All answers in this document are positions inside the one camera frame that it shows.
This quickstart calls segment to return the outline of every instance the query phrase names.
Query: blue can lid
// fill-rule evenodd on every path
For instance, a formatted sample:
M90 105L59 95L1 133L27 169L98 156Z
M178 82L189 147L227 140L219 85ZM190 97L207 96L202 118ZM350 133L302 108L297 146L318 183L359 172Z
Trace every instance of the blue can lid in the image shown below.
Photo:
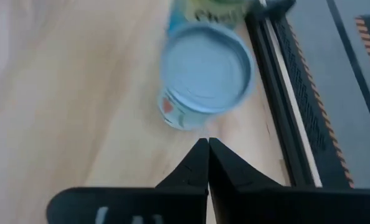
M201 113L221 113L252 89L254 63L243 41L217 24L188 23L174 30L161 59L165 87Z

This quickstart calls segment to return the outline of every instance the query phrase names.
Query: wooden surface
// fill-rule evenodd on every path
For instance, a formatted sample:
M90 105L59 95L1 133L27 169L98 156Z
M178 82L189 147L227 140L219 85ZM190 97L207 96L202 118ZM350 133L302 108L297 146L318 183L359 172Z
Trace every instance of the wooden surface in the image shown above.
M45 9L20 2L27 7L10 4L10 12ZM26 47L0 71L0 223L45 223L50 198L73 186L152 187L209 136L287 184L258 71L252 95L202 130L177 131L161 119L168 0L48 4ZM244 24L237 32L251 47Z

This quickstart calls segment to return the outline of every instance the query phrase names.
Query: tin can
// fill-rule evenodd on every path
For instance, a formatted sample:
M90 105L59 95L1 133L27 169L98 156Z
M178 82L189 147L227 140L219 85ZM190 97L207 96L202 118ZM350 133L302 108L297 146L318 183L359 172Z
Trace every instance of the tin can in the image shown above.
M192 130L232 109L251 92L254 63L230 29L188 23L169 34L160 77L163 88L158 105L165 122Z
M213 22L233 29L258 0L174 0L169 31L185 22Z

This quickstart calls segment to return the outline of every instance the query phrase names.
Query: light wood floor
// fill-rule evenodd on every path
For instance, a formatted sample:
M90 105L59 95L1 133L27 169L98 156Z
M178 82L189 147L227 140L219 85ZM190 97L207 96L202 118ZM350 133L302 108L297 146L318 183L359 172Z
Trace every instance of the light wood floor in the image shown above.
M1 0L4 8L0 223L45 223L50 198L73 186L153 187L209 136L287 184L257 70L251 96L203 130L177 131L160 118L168 0ZM251 49L244 24L237 32Z

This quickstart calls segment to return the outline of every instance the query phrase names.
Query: can label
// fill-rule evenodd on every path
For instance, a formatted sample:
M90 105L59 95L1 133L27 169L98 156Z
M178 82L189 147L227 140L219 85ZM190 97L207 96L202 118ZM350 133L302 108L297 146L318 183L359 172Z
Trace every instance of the can label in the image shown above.
M164 121L170 126L180 130L192 130L202 127L212 114L201 113L182 103L162 89L158 96L158 106Z
M229 28L244 20L251 0L174 0L170 30L184 22L216 22Z

